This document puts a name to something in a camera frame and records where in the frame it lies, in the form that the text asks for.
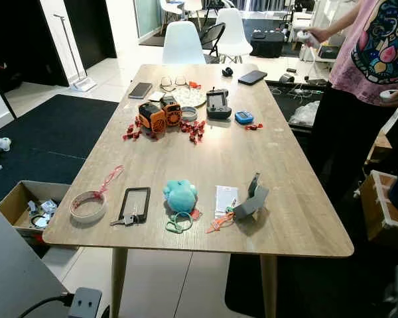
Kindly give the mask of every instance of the mop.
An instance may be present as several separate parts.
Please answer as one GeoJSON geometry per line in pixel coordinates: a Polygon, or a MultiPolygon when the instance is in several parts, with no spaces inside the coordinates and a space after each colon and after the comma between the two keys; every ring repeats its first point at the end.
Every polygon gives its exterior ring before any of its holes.
{"type": "Polygon", "coordinates": [[[72,51],[72,47],[69,42],[68,33],[66,32],[66,27],[65,27],[65,23],[64,23],[65,18],[61,15],[56,15],[56,14],[54,14],[54,16],[58,17],[60,19],[60,22],[62,22],[62,26],[63,26],[64,32],[65,32],[66,41],[68,42],[69,51],[71,52],[72,60],[74,61],[75,69],[77,70],[77,74],[78,74],[78,79],[74,83],[71,84],[71,88],[75,91],[88,91],[89,89],[96,86],[96,83],[94,82],[94,80],[92,80],[91,78],[89,78],[87,76],[84,78],[81,78],[80,71],[78,70],[77,63],[75,62],[74,53],[72,51]]]}

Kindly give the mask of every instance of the desk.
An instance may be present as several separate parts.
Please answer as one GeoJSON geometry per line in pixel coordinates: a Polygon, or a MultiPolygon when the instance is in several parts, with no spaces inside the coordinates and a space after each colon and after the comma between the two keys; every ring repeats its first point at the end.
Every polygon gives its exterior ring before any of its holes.
{"type": "MultiPolygon", "coordinates": [[[[263,291],[268,317],[275,317],[277,256],[347,257],[352,243],[330,204],[305,155],[264,81],[253,86],[237,78],[256,69],[251,64],[231,65],[233,78],[221,75],[219,64],[143,65],[127,91],[140,81],[157,89],[163,76],[183,75],[205,90],[227,88],[233,112],[248,110],[264,128],[247,131],[233,119],[209,121],[202,143],[194,146],[188,134],[167,132],[156,142],[145,136],[123,142],[121,135],[134,121],[139,100],[123,97],[82,169],[76,176],[55,216],[43,234],[50,244],[113,248],[111,316],[119,312],[128,248],[253,253],[261,255],[263,291]],[[123,173],[109,185],[107,213],[93,225],[70,218],[69,205],[78,194],[99,189],[117,165],[123,173]],[[253,217],[220,232],[205,234],[214,219],[216,185],[239,188],[239,200],[256,172],[260,184],[270,189],[266,204],[253,217]],[[167,180],[190,180],[198,190],[196,207],[203,212],[193,227],[180,234],[165,230],[162,189],[167,180]],[[143,225],[114,226],[125,189],[151,187],[148,219],[143,225]]],[[[198,110],[206,118],[206,107],[198,110]]]]}

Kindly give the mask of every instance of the table leg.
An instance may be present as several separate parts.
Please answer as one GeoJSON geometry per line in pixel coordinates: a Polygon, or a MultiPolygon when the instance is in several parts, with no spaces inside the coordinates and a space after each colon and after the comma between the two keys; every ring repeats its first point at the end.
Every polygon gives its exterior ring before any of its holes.
{"type": "Polygon", "coordinates": [[[277,256],[260,255],[265,318],[276,318],[277,256]]]}
{"type": "Polygon", "coordinates": [[[111,317],[118,318],[119,306],[124,287],[125,269],[127,267],[126,248],[115,247],[112,250],[112,295],[111,295],[111,317]]]}

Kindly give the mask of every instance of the electrical outlet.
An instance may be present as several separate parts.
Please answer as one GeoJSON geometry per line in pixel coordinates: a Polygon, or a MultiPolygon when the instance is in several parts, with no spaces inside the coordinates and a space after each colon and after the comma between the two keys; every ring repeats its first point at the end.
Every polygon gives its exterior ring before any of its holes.
{"type": "Polygon", "coordinates": [[[68,318],[96,318],[101,291],[80,287],[75,292],[68,318]]]}

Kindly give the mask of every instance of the wooden crate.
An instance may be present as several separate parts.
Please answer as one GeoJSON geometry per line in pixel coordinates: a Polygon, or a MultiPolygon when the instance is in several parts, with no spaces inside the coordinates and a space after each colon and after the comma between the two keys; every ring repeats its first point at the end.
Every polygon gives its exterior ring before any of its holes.
{"type": "Polygon", "coordinates": [[[372,170],[360,188],[368,239],[393,248],[398,248],[398,209],[387,194],[396,179],[372,170]]]}

